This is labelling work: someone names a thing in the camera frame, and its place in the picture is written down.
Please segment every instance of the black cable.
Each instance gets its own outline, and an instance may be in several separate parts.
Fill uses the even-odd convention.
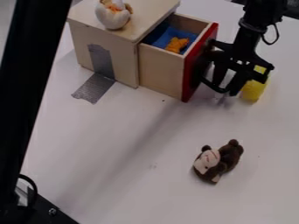
[[[38,187],[32,179],[28,178],[24,174],[20,174],[19,178],[25,180],[26,182],[28,182],[32,187],[33,195],[31,197],[31,199],[28,201],[27,208],[33,208],[33,206],[35,205],[35,203],[38,199]]]
[[[279,33],[279,31],[278,31],[277,25],[276,25],[276,24],[273,24],[273,26],[274,26],[275,31],[276,31],[276,40],[275,40],[275,41],[273,41],[273,42],[268,42],[268,41],[266,40],[266,38],[265,38],[265,35],[264,35],[264,34],[261,35],[261,39],[262,39],[262,41],[264,41],[264,43],[265,43],[266,45],[269,45],[269,46],[275,44],[275,43],[277,42],[277,40],[279,39],[279,37],[281,36],[280,33]]]

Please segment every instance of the yellow object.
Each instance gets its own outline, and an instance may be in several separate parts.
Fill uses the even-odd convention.
[[[165,50],[173,53],[180,53],[181,49],[189,44],[188,38],[172,38]]]
[[[255,66],[254,70],[260,74],[264,74],[266,72],[266,68],[262,66]],[[267,84],[268,80],[265,84],[261,84],[256,80],[248,81],[241,89],[242,93],[240,98],[249,102],[257,102],[264,93]]]

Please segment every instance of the plush toy face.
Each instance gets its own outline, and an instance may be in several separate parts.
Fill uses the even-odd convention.
[[[226,170],[226,165],[220,162],[218,150],[205,146],[203,152],[195,160],[193,168],[201,179],[218,183],[220,174]]]

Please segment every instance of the brown plush toy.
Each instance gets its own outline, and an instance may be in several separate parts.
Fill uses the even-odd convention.
[[[219,150],[213,150],[206,145],[196,158],[193,169],[204,181],[217,184],[223,173],[231,171],[239,163],[243,152],[244,149],[237,140],[229,141]]]

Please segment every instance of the white surface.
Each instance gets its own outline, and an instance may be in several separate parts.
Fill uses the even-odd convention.
[[[178,12],[219,21],[226,41],[243,13],[221,0],[183,0]],[[298,25],[286,18],[281,40],[258,47],[276,65],[261,100],[231,108],[205,101],[205,87],[188,104],[119,83],[94,106],[75,100],[91,73],[76,64],[66,26],[24,173],[82,224],[297,223]],[[231,138],[244,145],[240,164],[216,186],[199,181],[200,148]]]

